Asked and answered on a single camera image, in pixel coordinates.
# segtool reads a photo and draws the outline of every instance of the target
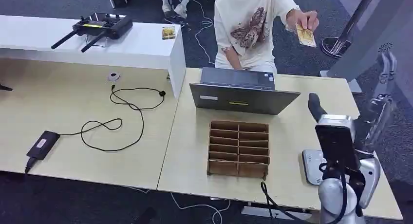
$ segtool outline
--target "wooden divider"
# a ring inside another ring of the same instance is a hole
[[[268,174],[268,125],[212,121],[207,174],[265,179]]]

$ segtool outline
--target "white t-shirt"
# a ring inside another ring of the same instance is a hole
[[[215,0],[216,67],[231,67],[224,50],[234,47],[243,68],[274,61],[274,18],[285,24],[287,13],[298,8],[293,0]]]

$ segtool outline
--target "desk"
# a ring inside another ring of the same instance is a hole
[[[317,93],[328,113],[359,115],[345,79],[280,75],[278,90],[301,95],[278,116],[196,109],[189,83],[199,82],[201,70],[187,69],[169,139],[158,190],[232,200],[266,203],[260,179],[207,176],[208,129],[211,120],[267,123],[270,128],[269,193],[283,206],[320,209],[318,187],[306,182],[301,152],[320,149],[307,108],[308,93]],[[402,219],[384,172],[365,215]]]
[[[185,55],[180,25],[133,23],[118,40],[106,47],[92,46],[85,53],[86,36],[73,36],[55,50],[50,47],[72,31],[78,19],[0,15],[0,57],[36,61],[150,68],[168,70],[178,98],[185,76]],[[175,27],[176,38],[162,40],[163,27]]]
[[[178,102],[166,70],[0,59],[0,83],[14,89],[0,92],[0,169],[23,173],[26,153],[44,130],[74,133],[89,120],[123,119],[120,130],[100,127],[84,134],[92,145],[116,149],[134,142],[142,120],[138,111],[109,100],[112,83],[107,76],[112,71],[121,74],[115,89],[151,87],[167,93],[162,105],[144,111],[142,139],[128,149],[107,153],[88,148],[79,135],[62,136],[30,173],[156,189]],[[161,100],[152,91],[117,94],[139,107],[152,107]]]

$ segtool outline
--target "small card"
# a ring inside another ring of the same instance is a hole
[[[316,40],[314,39],[313,31],[304,30],[301,25],[297,24],[297,35],[301,45],[311,46],[316,48]]]
[[[175,27],[162,28],[162,40],[175,39]]]

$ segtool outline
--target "white sneaker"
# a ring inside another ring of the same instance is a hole
[[[170,15],[171,9],[169,4],[162,4],[162,11],[164,12],[165,16]]]
[[[182,18],[187,18],[187,8],[182,6],[181,4],[178,4],[173,11],[180,15]]]

